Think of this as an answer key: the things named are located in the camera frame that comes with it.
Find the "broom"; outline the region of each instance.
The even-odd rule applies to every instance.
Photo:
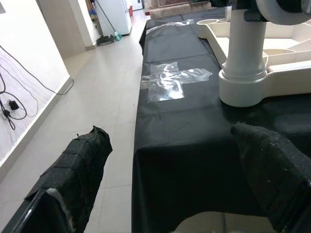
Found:
[[[116,29],[112,26],[112,23],[110,22],[109,18],[107,17],[105,11],[103,10],[102,6],[99,4],[99,2],[97,0],[95,0],[99,6],[99,8],[102,10],[103,14],[105,15],[106,19],[108,20],[110,26],[112,27],[112,29],[115,31],[115,36],[116,36],[116,41],[121,40],[122,36],[116,31]]]

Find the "white plastic stand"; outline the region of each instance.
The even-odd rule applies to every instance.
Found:
[[[265,22],[247,22],[245,10],[231,13],[228,58],[219,72],[220,99],[234,107],[248,107],[266,97],[262,59]]]

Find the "transparent plastic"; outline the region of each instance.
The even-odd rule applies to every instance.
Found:
[[[162,73],[155,73],[147,76],[143,76],[143,81],[141,82],[141,89],[149,88],[153,85],[154,82],[157,80],[178,80],[181,84],[188,84],[188,83],[197,83],[208,81],[209,77],[212,75],[211,72],[207,71],[206,69],[188,69],[182,71],[174,71],[174,72],[162,72]]]
[[[184,91],[178,80],[155,80],[150,82],[148,102],[184,98]]]
[[[148,29],[146,34],[149,34],[150,32],[153,32],[154,30],[157,30],[159,28],[163,28],[165,26],[186,26],[186,25],[191,25],[191,24],[194,24],[194,20],[193,19],[187,19],[187,20],[182,21],[182,22],[165,23],[165,24],[162,24],[160,26],[156,26],[154,28]]]
[[[169,64],[160,64],[160,65],[150,65],[150,73],[151,74],[157,74],[157,73],[163,73],[163,72],[172,72],[172,71],[179,71],[178,69],[178,63],[173,62]]]

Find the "red object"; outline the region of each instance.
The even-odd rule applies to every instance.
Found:
[[[130,6],[130,9],[128,9],[129,13],[130,13],[130,17],[133,16],[133,6]]]

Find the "plug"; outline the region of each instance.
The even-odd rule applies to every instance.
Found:
[[[0,116],[3,120],[7,120],[9,118],[10,111],[4,109],[3,111],[0,110]]]
[[[13,110],[13,111],[19,109],[19,106],[15,100],[13,100],[13,101],[9,100],[9,106],[10,106],[11,110]]]

